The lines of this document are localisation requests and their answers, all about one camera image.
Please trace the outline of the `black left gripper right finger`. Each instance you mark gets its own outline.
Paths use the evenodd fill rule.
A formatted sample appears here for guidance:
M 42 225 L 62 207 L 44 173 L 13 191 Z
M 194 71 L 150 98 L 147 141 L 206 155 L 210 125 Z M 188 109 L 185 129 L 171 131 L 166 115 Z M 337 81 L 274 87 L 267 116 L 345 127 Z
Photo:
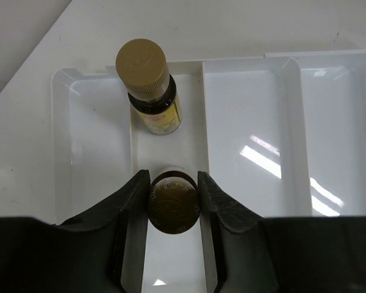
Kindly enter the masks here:
M 366 292 L 366 216 L 264 218 L 198 173 L 208 292 Z

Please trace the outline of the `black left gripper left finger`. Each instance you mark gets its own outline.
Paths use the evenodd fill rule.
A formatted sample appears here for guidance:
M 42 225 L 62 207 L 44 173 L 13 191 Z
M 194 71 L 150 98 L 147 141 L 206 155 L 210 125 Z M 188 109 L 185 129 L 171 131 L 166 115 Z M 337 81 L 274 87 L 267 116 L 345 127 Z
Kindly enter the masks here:
M 0 292 L 140 292 L 150 176 L 59 225 L 0 217 Z

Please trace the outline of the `yellow label bottle gold cap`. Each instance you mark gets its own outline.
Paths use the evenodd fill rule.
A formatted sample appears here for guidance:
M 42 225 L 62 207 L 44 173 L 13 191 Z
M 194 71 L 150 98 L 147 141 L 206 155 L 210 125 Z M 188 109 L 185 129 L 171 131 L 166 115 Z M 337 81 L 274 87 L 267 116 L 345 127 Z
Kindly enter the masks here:
M 151 133 L 167 135 L 180 127 L 176 82 L 157 43 L 144 38 L 125 43 L 117 54 L 115 68 L 132 107 Z

